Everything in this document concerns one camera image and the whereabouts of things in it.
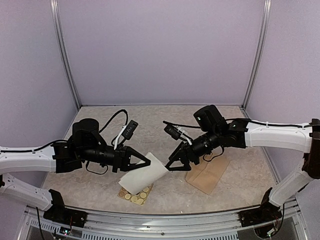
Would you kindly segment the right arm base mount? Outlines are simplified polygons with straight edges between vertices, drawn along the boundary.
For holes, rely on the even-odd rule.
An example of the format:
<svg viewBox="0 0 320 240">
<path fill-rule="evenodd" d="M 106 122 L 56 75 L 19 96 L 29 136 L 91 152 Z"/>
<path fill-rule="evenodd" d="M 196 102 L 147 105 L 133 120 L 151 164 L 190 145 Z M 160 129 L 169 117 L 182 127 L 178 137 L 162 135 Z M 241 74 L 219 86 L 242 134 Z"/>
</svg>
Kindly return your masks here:
<svg viewBox="0 0 320 240">
<path fill-rule="evenodd" d="M 238 213 L 242 227 L 258 225 L 269 221 L 274 221 L 276 219 L 281 219 L 283 217 L 280 207 L 269 202 L 271 190 L 272 188 L 269 188 L 265 192 L 259 207 L 249 210 L 242 210 Z"/>
</svg>

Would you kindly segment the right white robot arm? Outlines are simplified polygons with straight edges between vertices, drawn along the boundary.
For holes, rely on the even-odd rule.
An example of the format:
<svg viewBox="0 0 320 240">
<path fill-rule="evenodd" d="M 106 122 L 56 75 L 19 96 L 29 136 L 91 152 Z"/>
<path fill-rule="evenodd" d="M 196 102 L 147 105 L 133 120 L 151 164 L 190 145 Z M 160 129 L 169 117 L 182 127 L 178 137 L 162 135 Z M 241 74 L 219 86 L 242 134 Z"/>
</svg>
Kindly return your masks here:
<svg viewBox="0 0 320 240">
<path fill-rule="evenodd" d="M 256 218 L 266 222 L 278 212 L 285 201 L 310 182 L 320 178 L 320 121 L 280 124 L 254 121 L 249 118 L 226 120 L 215 105 L 207 105 L 194 113 L 204 134 L 190 143 L 181 142 L 169 156 L 169 171 L 190 171 L 191 163 L 199 164 L 200 157 L 220 147 L 270 147 L 303 153 L 303 163 L 263 196 Z"/>
</svg>

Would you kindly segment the brown kraft envelope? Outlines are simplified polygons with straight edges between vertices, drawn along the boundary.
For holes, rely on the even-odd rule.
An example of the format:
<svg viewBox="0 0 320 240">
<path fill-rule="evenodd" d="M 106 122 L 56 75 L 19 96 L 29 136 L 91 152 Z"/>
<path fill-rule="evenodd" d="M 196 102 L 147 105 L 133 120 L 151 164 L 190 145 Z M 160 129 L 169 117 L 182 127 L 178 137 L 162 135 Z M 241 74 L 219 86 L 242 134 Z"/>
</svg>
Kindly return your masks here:
<svg viewBox="0 0 320 240">
<path fill-rule="evenodd" d="M 217 157 L 211 162 L 200 160 L 198 165 L 192 163 L 191 171 L 187 172 L 185 181 L 201 192 L 210 195 L 229 164 L 230 161 L 223 156 Z"/>
</svg>

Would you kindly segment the ornate bordered letter paper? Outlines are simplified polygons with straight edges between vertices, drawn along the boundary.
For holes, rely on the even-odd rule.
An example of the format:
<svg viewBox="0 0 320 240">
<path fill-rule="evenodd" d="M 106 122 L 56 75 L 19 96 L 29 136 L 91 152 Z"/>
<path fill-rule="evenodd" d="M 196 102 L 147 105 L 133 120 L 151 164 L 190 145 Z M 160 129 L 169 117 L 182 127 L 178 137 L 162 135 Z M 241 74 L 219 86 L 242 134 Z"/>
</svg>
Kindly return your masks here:
<svg viewBox="0 0 320 240">
<path fill-rule="evenodd" d="M 145 157 L 150 160 L 150 165 L 134 169 L 120 178 L 118 184 L 132 195 L 136 195 L 158 179 L 169 173 L 164 163 L 148 152 Z"/>
</svg>

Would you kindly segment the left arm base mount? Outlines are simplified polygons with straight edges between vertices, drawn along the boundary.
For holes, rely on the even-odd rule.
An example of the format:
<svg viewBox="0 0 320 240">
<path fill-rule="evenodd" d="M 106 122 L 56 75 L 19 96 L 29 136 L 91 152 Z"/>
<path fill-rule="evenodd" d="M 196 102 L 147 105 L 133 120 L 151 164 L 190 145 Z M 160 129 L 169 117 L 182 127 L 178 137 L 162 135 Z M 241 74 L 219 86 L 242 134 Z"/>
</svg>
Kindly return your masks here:
<svg viewBox="0 0 320 240">
<path fill-rule="evenodd" d="M 62 195 L 53 189 L 49 189 L 51 194 L 51 207 L 44 211 L 43 218 L 56 223 L 83 228 L 85 226 L 88 213 L 81 210 L 67 208 Z"/>
</svg>

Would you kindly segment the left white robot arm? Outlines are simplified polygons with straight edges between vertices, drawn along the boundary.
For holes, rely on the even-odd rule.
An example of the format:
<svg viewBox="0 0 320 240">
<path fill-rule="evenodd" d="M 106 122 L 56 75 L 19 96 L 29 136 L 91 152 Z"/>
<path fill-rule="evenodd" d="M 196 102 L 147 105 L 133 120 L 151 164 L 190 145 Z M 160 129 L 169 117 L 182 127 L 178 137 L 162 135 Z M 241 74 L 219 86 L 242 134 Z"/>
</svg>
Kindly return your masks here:
<svg viewBox="0 0 320 240">
<path fill-rule="evenodd" d="M 128 172 L 148 167 L 151 162 L 129 146 L 110 146 L 100 134 L 99 122 L 85 118 L 72 125 L 67 140 L 55 140 L 34 149 L 0 149 L 0 194 L 34 206 L 63 223 L 70 218 L 58 191 L 42 189 L 21 181 L 12 173 L 47 172 L 70 173 L 81 169 L 83 163 L 111 167 L 112 172 Z"/>
</svg>

